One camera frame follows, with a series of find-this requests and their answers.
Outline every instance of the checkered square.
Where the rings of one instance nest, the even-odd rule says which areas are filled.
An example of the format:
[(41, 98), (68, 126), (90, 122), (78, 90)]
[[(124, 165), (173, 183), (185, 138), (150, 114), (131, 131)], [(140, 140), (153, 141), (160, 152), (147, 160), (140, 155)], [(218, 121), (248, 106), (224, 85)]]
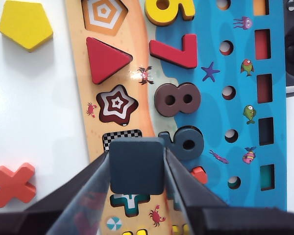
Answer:
[(109, 150), (109, 145), (112, 140), (120, 137), (142, 137), (142, 132), (138, 129), (129, 131), (118, 131), (106, 133), (102, 136), (102, 144), (104, 151)]

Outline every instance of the red triangle block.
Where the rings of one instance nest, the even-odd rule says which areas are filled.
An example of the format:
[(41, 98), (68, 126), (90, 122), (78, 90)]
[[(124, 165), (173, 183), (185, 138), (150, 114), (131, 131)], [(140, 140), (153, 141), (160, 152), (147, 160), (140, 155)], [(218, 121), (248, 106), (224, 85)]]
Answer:
[(133, 57), (95, 38), (86, 39), (93, 83), (100, 84), (128, 65)]

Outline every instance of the brown number 8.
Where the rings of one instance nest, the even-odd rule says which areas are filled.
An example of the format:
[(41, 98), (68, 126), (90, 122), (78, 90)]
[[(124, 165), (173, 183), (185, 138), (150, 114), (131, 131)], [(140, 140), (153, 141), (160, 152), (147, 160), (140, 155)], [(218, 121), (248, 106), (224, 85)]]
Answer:
[(192, 83), (183, 83), (178, 87), (166, 83), (156, 90), (154, 101), (162, 116), (173, 117), (178, 112), (195, 112), (200, 106), (201, 96), (198, 88)]

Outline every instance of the yellow number 6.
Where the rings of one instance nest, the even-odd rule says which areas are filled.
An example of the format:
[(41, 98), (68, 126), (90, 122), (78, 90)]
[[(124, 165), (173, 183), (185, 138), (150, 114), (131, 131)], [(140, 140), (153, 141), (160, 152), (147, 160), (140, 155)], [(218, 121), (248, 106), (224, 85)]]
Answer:
[(175, 20), (179, 6), (182, 8), (183, 19), (191, 21), (195, 15), (193, 0), (146, 0), (145, 12), (153, 24), (167, 26)]

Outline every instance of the white table surface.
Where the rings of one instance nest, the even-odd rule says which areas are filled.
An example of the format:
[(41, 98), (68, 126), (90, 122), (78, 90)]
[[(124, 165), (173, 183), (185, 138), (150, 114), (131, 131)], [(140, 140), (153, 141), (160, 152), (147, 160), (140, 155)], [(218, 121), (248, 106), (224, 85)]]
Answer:
[[(0, 212), (25, 209), (88, 164), (64, 0), (31, 2), (43, 4), (54, 35), (28, 53), (0, 34), (0, 165), (35, 166), (37, 195), (29, 204), (13, 200)], [(287, 124), (288, 210), (294, 212), (294, 97), (287, 99)]]

